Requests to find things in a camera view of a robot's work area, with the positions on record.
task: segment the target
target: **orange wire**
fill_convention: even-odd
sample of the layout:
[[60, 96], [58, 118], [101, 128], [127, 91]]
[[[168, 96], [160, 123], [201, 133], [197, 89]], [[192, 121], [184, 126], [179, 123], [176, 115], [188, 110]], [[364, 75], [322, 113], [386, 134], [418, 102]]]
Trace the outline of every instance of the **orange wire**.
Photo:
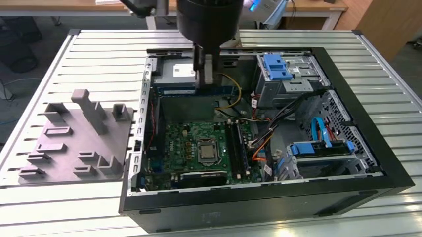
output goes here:
[[261, 148], [264, 147], [264, 145], [267, 144], [267, 142], [269, 141], [271, 137], [272, 137], [272, 135], [268, 136], [268, 138], [265, 139], [263, 144], [259, 146], [257, 150], [253, 153], [252, 160], [263, 160], [263, 161], [265, 161], [265, 159], [263, 159], [263, 158], [256, 158], [256, 155], [257, 155], [259, 151], [261, 150]]

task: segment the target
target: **ram slot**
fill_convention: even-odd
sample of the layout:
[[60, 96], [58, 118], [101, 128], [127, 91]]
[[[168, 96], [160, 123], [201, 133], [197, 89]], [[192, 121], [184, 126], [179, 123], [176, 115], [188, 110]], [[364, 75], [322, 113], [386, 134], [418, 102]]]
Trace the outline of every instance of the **ram slot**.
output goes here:
[[225, 123], [224, 130], [231, 164], [231, 174], [233, 179], [240, 179], [247, 175], [248, 169], [241, 132], [236, 123]]

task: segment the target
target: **slotted metal table surface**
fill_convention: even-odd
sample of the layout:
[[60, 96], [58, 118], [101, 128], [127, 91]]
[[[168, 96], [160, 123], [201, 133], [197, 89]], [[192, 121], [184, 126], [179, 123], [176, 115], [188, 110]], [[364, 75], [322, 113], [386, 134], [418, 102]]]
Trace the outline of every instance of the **slotted metal table surface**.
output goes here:
[[[422, 104], [362, 36], [348, 31], [241, 30], [244, 47], [324, 47], [394, 150], [415, 186], [342, 216], [172, 234], [176, 236], [418, 236], [422, 233]], [[147, 48], [189, 48], [177, 31], [81, 30], [68, 36], [0, 154], [1, 184], [17, 181], [46, 119], [48, 102], [70, 105], [88, 89], [103, 107], [137, 106]], [[0, 236], [133, 236], [144, 234], [117, 214], [121, 182], [0, 189]]]

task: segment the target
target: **floor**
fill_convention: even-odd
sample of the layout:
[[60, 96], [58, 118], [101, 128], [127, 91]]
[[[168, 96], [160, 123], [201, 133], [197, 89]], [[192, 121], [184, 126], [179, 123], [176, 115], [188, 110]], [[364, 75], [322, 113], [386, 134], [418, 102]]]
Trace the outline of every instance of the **floor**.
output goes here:
[[[61, 17], [60, 26], [52, 24], [49, 17], [36, 17], [34, 19], [44, 37], [41, 41], [30, 44], [38, 65], [32, 71], [14, 74], [0, 64], [0, 79], [4, 83], [22, 78], [42, 78], [69, 29], [147, 29], [145, 21], [136, 17]], [[240, 28], [252, 29], [251, 24], [245, 24]], [[159, 18], [157, 29], [176, 29], [176, 27], [165, 19]], [[419, 97], [422, 97], [420, 62], [422, 50], [416, 51], [411, 45], [406, 45], [391, 63], [392, 68]], [[16, 98], [10, 102], [0, 100], [0, 150], [1, 144], [6, 142], [14, 128], [13, 121], [20, 118], [38, 83], [38, 80], [25, 80], [6, 86]]]

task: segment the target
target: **white label sticker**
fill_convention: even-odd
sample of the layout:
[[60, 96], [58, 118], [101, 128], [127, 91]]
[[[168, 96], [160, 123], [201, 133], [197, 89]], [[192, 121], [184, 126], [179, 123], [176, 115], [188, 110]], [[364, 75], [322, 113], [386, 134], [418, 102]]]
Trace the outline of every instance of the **white label sticker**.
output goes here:
[[287, 68], [287, 70], [288, 70], [289, 73], [299, 73], [300, 72], [298, 67]]
[[257, 107], [257, 100], [252, 99], [251, 105], [252, 105], [252, 108], [256, 109], [256, 107]]
[[172, 66], [172, 76], [176, 77], [193, 77], [195, 71], [193, 71], [193, 64], [191, 63], [183, 63], [183, 64], [175, 64]]
[[264, 172], [271, 176], [271, 174], [272, 174], [272, 169], [269, 168], [269, 166], [264, 165], [263, 170], [264, 170]]
[[195, 94], [195, 90], [165, 90], [164, 95]]

